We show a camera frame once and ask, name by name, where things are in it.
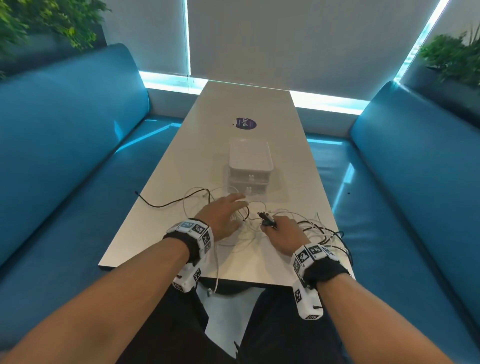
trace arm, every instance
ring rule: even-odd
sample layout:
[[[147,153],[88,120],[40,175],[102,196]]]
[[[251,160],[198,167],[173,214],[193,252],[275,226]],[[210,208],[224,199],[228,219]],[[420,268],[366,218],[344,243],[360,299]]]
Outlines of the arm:
[[[263,227],[272,245],[292,256],[310,240],[295,220],[275,218],[278,230]],[[340,274],[317,290],[350,357],[356,364],[453,364],[428,338],[393,308]]]
[[[215,241],[241,223],[232,214],[247,205],[233,194],[195,217],[210,225]],[[20,363],[115,363],[189,259],[180,240],[164,239],[99,279],[32,329],[3,359]]]

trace green plant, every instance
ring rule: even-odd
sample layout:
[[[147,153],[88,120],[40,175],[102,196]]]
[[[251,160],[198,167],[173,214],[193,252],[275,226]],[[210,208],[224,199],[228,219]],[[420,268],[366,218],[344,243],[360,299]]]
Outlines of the green plant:
[[[96,41],[91,25],[100,23],[106,10],[101,0],[0,0],[0,58],[34,33],[52,32],[74,48],[91,48]]]
[[[459,37],[448,34],[436,36],[420,49],[427,67],[439,72],[441,81],[455,79],[469,86],[480,85],[480,24]]]

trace pant leg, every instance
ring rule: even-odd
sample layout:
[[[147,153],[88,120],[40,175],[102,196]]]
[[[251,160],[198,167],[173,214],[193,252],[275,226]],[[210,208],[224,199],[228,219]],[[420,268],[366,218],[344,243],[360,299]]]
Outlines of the pant leg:
[[[169,287],[117,364],[233,364],[206,335],[208,315],[195,290]]]
[[[266,289],[258,298],[237,359],[241,364],[340,364],[341,342],[330,318],[302,320],[291,287]]]

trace blue bench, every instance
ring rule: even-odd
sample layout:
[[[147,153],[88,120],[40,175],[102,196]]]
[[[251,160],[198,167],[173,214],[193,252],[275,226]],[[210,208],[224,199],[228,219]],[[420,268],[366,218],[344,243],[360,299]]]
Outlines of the blue bench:
[[[96,266],[179,120],[123,45],[0,84],[0,350]],[[480,133],[394,83],[351,139],[307,136],[358,281],[458,363],[479,363]]]

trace table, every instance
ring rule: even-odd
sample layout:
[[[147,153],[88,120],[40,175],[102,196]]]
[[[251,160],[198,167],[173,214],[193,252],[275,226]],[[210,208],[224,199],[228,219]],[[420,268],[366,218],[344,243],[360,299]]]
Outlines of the table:
[[[240,129],[237,118],[251,119],[256,127]],[[270,146],[275,170],[267,193],[248,196],[248,201],[262,199],[268,210],[285,208],[308,218],[318,213],[326,227],[338,230],[290,93],[284,90],[209,81],[141,195],[154,205],[182,198],[195,186],[217,188],[212,192],[216,198],[226,195],[226,188],[219,187],[227,184],[230,138],[261,139]],[[207,196],[198,193],[184,203],[193,217],[207,203]],[[250,204],[251,216],[263,210],[260,202]],[[119,266],[161,240],[169,227],[184,219],[182,202],[155,209],[138,198],[99,266]],[[243,226],[222,243],[236,246],[217,246],[220,279],[260,286],[291,286],[297,279],[290,258],[278,253],[261,232]],[[338,239],[335,244],[342,246]],[[345,254],[337,253],[353,274]],[[202,276],[216,277],[213,253]]]

